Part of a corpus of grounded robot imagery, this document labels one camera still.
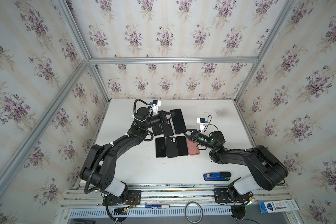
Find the black phone case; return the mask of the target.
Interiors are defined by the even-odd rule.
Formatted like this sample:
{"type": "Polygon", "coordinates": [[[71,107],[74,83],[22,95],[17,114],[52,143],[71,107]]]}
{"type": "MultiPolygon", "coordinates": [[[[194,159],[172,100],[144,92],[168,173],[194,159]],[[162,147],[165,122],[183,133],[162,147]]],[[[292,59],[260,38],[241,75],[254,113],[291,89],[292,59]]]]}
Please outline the black phone case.
{"type": "Polygon", "coordinates": [[[166,156],[168,158],[178,157],[176,137],[174,136],[167,137],[165,139],[165,146],[166,146],[166,156]]]}
{"type": "Polygon", "coordinates": [[[174,135],[174,131],[173,131],[173,128],[172,128],[172,125],[171,125],[170,121],[162,124],[161,128],[162,128],[162,132],[163,132],[164,137],[171,137],[171,136],[174,135]]]}

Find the pink-cased phone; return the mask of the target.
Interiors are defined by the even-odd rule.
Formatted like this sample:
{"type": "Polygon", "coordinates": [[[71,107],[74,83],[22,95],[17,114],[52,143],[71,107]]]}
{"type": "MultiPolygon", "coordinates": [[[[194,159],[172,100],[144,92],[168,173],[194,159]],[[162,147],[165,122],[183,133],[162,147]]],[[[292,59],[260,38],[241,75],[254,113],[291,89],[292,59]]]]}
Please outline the pink-cased phone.
{"type": "Polygon", "coordinates": [[[196,142],[191,142],[188,138],[186,138],[188,154],[190,156],[196,156],[200,154],[200,150],[197,148],[198,144],[196,142]]]}

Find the purple smartphone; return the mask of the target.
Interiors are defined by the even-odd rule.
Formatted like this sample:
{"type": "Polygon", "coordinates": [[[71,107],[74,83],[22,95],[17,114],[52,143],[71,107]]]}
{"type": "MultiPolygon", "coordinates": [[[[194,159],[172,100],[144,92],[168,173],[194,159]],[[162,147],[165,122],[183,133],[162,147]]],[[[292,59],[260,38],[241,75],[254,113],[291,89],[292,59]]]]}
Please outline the purple smartphone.
{"type": "Polygon", "coordinates": [[[178,156],[188,156],[189,152],[188,152],[186,137],[177,136],[176,143],[177,143],[178,156]]]}

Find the black phone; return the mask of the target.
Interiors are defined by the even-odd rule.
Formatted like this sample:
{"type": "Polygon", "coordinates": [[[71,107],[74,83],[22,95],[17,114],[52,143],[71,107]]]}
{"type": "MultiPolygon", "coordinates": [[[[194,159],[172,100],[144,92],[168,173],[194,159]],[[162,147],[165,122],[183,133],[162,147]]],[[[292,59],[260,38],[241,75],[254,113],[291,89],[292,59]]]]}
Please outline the black phone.
{"type": "Polygon", "coordinates": [[[154,136],[163,135],[163,130],[162,130],[161,126],[153,126],[152,130],[153,130],[153,135],[154,136]]]}

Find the black smartphone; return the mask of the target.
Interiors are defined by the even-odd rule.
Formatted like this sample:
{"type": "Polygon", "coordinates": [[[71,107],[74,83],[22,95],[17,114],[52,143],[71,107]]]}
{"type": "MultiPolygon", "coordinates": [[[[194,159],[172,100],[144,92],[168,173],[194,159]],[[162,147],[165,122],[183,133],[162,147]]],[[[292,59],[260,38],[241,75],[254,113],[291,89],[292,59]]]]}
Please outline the black smartphone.
{"type": "Polygon", "coordinates": [[[164,158],[167,156],[166,141],[164,137],[155,139],[155,155],[156,158],[164,158]]]}

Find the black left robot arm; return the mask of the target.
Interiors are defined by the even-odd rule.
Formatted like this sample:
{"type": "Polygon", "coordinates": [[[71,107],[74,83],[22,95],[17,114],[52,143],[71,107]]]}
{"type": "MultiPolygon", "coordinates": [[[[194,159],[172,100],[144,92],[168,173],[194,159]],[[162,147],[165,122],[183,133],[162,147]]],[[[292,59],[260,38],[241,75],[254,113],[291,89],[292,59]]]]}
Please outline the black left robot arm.
{"type": "Polygon", "coordinates": [[[167,124],[173,117],[175,113],[166,111],[152,115],[148,107],[134,109],[133,122],[123,136],[90,148],[79,173],[79,178],[86,181],[84,193],[99,191],[105,197],[112,196],[116,203],[124,203],[128,198],[128,186],[115,177],[117,159],[142,142],[152,141],[154,135],[149,128],[167,124]]]}

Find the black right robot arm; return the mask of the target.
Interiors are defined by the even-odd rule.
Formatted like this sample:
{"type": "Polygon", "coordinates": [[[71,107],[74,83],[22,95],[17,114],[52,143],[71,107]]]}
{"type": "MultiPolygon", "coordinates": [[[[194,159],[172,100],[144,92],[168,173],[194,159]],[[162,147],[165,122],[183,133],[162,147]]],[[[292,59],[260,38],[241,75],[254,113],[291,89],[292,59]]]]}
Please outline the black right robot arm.
{"type": "Polygon", "coordinates": [[[229,184],[226,191],[229,201],[247,203],[253,191],[272,190],[288,176],[288,169],[265,146],[258,145],[249,149],[230,149],[225,147],[222,132],[214,131],[205,135],[197,129],[188,129],[185,137],[193,143],[210,149],[209,157],[217,164],[237,164],[248,167],[250,174],[240,177],[229,184]]]}

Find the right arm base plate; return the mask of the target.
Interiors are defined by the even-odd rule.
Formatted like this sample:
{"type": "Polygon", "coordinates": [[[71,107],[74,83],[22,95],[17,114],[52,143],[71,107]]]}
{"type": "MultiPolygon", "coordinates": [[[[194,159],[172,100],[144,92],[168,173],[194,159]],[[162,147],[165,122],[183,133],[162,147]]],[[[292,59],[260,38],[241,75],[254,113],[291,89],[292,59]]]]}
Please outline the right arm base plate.
{"type": "Polygon", "coordinates": [[[215,202],[219,204],[245,203],[253,197],[251,192],[241,195],[236,190],[229,188],[215,188],[213,192],[215,202]]]}

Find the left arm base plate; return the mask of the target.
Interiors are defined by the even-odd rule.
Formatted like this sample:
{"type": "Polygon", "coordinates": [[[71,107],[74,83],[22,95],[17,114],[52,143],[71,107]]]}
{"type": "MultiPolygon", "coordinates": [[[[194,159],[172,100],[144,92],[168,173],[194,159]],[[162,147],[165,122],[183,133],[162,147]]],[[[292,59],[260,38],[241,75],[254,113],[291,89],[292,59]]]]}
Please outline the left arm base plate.
{"type": "Polygon", "coordinates": [[[141,203],[141,190],[124,190],[121,196],[115,196],[109,194],[104,196],[103,205],[114,206],[114,205],[140,205],[141,203]]]}

